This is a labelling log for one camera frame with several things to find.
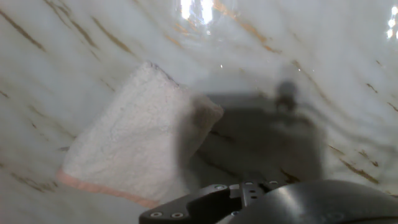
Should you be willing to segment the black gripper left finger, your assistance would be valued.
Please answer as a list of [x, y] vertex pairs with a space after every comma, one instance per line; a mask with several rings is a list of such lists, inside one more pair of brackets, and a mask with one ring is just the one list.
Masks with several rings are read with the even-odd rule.
[[214, 184], [142, 213], [139, 224], [214, 224], [240, 209], [238, 184]]

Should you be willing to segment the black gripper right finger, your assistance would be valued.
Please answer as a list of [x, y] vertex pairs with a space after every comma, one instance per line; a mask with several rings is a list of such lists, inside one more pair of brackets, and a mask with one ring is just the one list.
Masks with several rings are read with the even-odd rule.
[[250, 205], [263, 195], [279, 187], [280, 184], [275, 180], [245, 180], [241, 184], [242, 205]]

